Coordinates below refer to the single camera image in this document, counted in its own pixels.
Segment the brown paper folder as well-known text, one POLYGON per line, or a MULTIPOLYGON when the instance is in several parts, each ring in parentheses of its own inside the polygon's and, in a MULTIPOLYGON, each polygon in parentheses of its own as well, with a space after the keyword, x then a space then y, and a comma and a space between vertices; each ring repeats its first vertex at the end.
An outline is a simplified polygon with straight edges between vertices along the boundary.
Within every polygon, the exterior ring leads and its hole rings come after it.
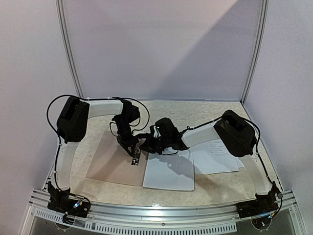
POLYGON ((132 157, 118 144, 109 130, 103 133, 98 148, 89 165, 86 177, 109 183, 141 187, 148 153, 142 152, 138 165, 132 165, 132 157))

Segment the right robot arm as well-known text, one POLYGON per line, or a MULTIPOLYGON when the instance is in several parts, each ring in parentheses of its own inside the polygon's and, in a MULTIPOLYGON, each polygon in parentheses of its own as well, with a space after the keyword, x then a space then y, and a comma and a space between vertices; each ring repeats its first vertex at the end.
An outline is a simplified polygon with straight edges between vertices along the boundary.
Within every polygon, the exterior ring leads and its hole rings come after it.
POLYGON ((250 175, 257 198, 253 202, 256 213, 264 213, 272 201, 283 198, 259 154, 259 128, 232 110, 225 111, 215 120, 182 131, 178 131, 169 118, 162 118, 150 127, 149 133, 138 134, 137 137, 144 140, 141 150, 158 154, 166 148, 184 151, 198 144, 221 140, 231 155, 241 159, 250 175))

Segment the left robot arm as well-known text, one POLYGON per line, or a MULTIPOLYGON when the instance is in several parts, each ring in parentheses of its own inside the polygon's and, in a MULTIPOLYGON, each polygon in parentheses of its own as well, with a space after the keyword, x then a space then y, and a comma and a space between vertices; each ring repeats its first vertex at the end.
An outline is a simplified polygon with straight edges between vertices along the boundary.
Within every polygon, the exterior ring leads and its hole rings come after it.
POLYGON ((94 117, 112 116, 117 127, 116 139, 132 157, 132 165, 140 159, 137 131, 131 123, 140 120, 139 108, 133 105, 135 99, 128 97, 80 98, 66 95, 67 101, 52 130, 58 138, 58 147, 53 165, 53 179, 47 184, 47 191, 55 196, 53 203, 61 212, 69 212, 73 203, 64 194, 70 193, 69 178, 75 151, 85 137, 88 120, 94 117))

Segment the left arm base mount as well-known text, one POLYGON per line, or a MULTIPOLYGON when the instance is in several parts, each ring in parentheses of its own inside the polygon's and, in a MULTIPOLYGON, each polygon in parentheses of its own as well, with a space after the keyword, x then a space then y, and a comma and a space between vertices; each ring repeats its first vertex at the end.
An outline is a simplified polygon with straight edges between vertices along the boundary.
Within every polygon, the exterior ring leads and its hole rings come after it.
POLYGON ((88 198, 71 193, 70 189, 59 190, 48 182, 47 191, 50 195, 47 208, 67 215, 86 218, 91 202, 88 198))

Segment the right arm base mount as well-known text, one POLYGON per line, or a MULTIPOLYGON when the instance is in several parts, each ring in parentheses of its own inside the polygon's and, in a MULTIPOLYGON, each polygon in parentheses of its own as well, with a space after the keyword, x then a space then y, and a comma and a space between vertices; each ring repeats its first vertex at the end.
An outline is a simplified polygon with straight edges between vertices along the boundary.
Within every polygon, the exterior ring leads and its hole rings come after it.
POLYGON ((240 218, 269 214, 270 212, 277 212, 278 209, 276 197, 270 195, 256 194, 256 199, 236 204, 236 212, 240 218))

